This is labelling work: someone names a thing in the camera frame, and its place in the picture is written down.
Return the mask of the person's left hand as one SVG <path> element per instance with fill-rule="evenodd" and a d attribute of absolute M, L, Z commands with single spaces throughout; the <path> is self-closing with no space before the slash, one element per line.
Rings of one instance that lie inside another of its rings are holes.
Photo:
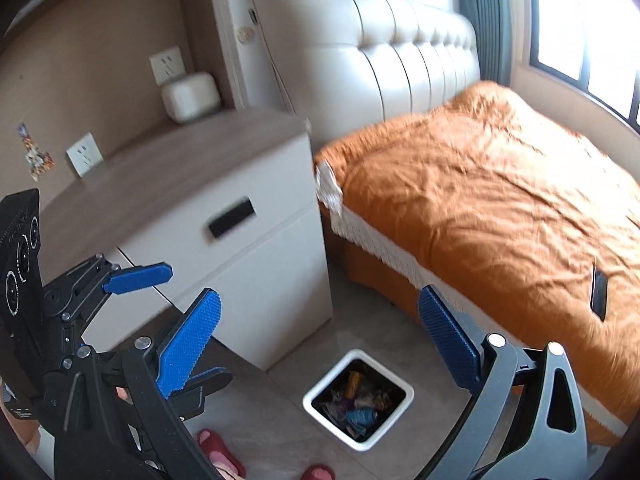
<path fill-rule="evenodd" d="M 18 440 L 22 442 L 22 445 L 26 450 L 35 456 L 40 448 L 41 436 L 40 436 L 40 423 L 35 419 L 20 419 L 15 418 L 4 405 L 4 401 L 1 401 L 1 409 L 4 416 L 8 420 L 12 429 L 14 430 Z"/>

